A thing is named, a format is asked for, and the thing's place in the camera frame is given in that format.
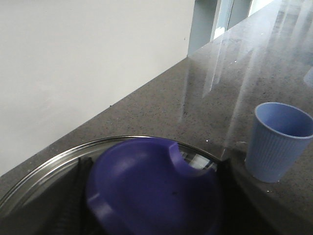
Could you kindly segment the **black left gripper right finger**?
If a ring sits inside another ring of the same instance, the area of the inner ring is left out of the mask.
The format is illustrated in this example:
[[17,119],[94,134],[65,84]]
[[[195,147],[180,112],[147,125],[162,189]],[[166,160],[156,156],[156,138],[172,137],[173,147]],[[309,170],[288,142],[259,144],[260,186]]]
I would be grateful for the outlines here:
[[263,219],[235,181],[230,161],[220,162],[217,175],[223,196],[223,216],[220,235],[278,235]]

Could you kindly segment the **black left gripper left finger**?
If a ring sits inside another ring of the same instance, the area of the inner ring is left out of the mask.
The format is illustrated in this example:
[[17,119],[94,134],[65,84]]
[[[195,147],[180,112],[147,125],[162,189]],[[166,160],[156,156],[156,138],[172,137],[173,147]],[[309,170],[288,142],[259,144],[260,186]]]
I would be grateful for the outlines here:
[[96,235],[86,206],[85,185],[92,160],[40,166],[0,202],[2,235]]

